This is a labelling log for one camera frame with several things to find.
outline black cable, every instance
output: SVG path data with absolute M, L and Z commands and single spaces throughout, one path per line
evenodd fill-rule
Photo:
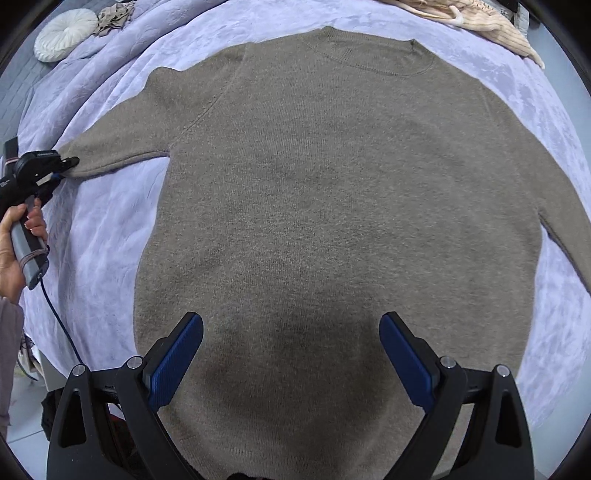
M 51 300 L 47 296 L 47 292 L 45 290 L 45 285 L 43 284 L 43 279 L 41 279 L 41 289 L 43 290 L 43 294 L 45 295 L 45 299 L 47 300 L 47 304 L 49 305 L 49 308 L 53 312 L 53 315 L 56 316 L 57 323 L 60 324 L 61 329 L 64 331 L 64 333 L 68 337 L 68 340 L 70 341 L 70 345 L 72 346 L 72 350 L 74 350 L 74 354 L 75 354 L 76 358 L 78 359 L 78 362 L 83 364 L 84 362 L 82 361 L 82 358 L 80 357 L 80 354 L 78 353 L 78 350 L 76 349 L 76 345 L 74 345 L 74 340 L 72 340 L 72 337 L 68 333 L 68 330 L 66 329 L 65 325 L 62 323 L 60 316 L 57 314 L 55 308 L 53 308 L 53 305 L 51 304 Z
M 21 361 L 18 359 L 18 357 L 17 357 L 17 363 L 18 363 L 18 366 L 21 368 L 22 373 L 24 373 L 26 377 L 30 378 L 31 380 L 34 380 L 35 382 L 39 382 L 38 379 L 36 379 L 35 377 L 32 377 L 31 375 L 29 375 L 27 373 L 27 371 L 25 370 L 25 367 L 23 367 L 23 365 L 22 365 Z

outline sweater sleeve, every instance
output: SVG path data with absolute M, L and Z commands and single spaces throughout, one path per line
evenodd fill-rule
M 168 155 L 175 140 L 223 94 L 245 49 L 246 45 L 227 48 L 182 72 L 155 69 L 139 94 L 59 148 L 62 157 L 80 158 L 67 175 L 90 177 Z
M 591 223 L 579 194 L 560 165 L 513 114 L 504 102 L 490 93 L 504 154 L 514 162 L 523 185 L 532 194 L 541 224 L 576 270 L 591 293 Z
M 0 297 L 0 434 L 6 438 L 14 366 L 17 364 L 25 316 L 19 305 Z

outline beige cloth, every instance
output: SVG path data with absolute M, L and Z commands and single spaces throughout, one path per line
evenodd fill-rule
M 135 2 L 121 3 L 106 7 L 99 12 L 99 24 L 94 34 L 104 37 L 114 28 L 123 28 L 129 16 L 133 13 Z
M 472 30 L 507 50 L 532 59 L 541 68 L 544 62 L 530 42 L 500 12 L 480 0 L 380 0 L 419 17 Z

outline sleeve of person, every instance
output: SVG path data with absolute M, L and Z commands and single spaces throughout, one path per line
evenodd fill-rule
M 227 48 L 182 72 L 155 69 L 139 94 L 59 148 L 62 157 L 80 158 L 67 175 L 90 177 L 167 156 L 170 145 L 221 96 L 245 50 L 246 45 Z
M 17 364 L 25 316 L 19 305 L 0 297 L 0 434 L 6 439 L 14 367 Z

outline metal screw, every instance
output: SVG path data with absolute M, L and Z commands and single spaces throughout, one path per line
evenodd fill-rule
M 72 375 L 74 375 L 75 377 L 79 377 L 81 376 L 86 370 L 86 367 L 82 364 L 80 365 L 76 365 L 73 369 L 72 369 Z
M 511 374 L 511 370 L 506 365 L 499 365 L 496 367 L 496 372 L 502 377 L 508 377 Z
M 141 367 L 142 363 L 144 363 L 144 359 L 140 356 L 133 356 L 129 360 L 127 360 L 127 366 L 132 370 Z
M 456 361 L 450 356 L 442 356 L 439 360 L 445 368 L 453 368 L 457 365 Z

